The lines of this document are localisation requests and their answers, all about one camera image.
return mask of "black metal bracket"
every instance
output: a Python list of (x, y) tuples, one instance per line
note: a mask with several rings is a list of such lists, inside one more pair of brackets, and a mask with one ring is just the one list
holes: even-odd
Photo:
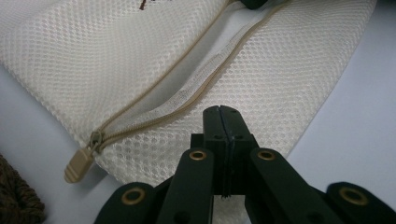
[(95, 223), (211, 223), (213, 195), (245, 195), (251, 223), (396, 223), (396, 213), (364, 188), (310, 187), (278, 152), (258, 146), (240, 113), (204, 111), (204, 133), (191, 135), (175, 175), (156, 188), (117, 189)]

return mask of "grommet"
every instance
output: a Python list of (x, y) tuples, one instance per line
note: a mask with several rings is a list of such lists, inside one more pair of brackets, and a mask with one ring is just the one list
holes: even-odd
[(121, 200), (126, 205), (134, 205), (142, 202), (145, 196), (146, 192), (143, 189), (136, 187), (126, 190), (122, 194)]
[(342, 187), (340, 188), (339, 193), (341, 197), (349, 203), (364, 206), (369, 202), (367, 197), (357, 189)]
[(273, 152), (267, 150), (260, 151), (257, 156), (265, 161), (273, 161), (276, 157)]
[(202, 161), (206, 158), (206, 153), (201, 150), (196, 150), (190, 153), (190, 158), (195, 161)]

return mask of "brown woven object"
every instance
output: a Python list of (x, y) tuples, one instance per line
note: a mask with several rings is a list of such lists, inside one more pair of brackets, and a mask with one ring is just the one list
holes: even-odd
[(0, 223), (41, 223), (44, 204), (0, 155)]

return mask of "brown yarn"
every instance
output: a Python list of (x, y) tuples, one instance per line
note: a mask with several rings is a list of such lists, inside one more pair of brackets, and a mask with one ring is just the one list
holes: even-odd
[(44, 204), (0, 155), (0, 223), (42, 223)]

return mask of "beige zipper pull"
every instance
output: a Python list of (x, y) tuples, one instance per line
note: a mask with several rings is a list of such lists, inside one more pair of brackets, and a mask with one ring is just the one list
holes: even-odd
[(93, 132), (90, 143), (77, 151), (69, 164), (67, 164), (66, 169), (64, 169), (64, 180), (67, 183), (76, 183), (87, 174), (93, 163), (93, 152), (99, 148), (102, 142), (103, 134)]

